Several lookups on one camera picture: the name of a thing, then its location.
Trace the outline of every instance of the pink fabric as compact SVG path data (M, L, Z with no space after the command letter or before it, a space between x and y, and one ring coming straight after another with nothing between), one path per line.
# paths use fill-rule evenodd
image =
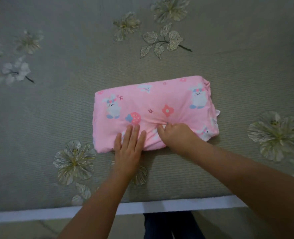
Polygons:
M129 124L147 132L144 150L165 147L158 124L187 124L201 139L218 135L210 83L201 76L157 81L95 93L93 144L98 153L111 151L117 133L122 139Z

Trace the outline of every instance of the tiled floor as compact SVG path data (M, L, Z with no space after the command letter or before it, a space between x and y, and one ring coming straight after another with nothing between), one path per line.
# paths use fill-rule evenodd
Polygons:
M207 239L273 239L269 227L248 208L205 210L193 212ZM55 238L69 219L25 221L0 224L0 239ZM144 216L116 216L109 239L139 239L144 236Z

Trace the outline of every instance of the hand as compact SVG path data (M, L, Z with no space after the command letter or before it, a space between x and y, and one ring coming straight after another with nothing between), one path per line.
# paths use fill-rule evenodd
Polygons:
M146 139L146 131L142 131L139 139L139 125L127 126L123 144L121 144L121 133L115 139L115 165L114 171L131 179L139 169L139 160Z
M165 129L158 126L158 134L161 140L175 153L187 156L188 152L194 149L195 143L201 140L186 124L167 124Z

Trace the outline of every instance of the dark pants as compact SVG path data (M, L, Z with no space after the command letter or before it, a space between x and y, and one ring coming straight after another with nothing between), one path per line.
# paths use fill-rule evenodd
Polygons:
M147 213L144 239L205 239L190 211Z

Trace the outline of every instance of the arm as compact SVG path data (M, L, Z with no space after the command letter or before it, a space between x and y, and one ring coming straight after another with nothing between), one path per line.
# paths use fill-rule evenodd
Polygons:
M227 186L281 236L294 234L294 177L213 146L185 124L159 126L163 142Z
M123 144L121 144L121 133L117 134L113 172L65 226L58 239L105 239L108 237L121 198L139 168L146 132L142 131L137 140L138 133L138 125L133 132L132 126L128 126Z

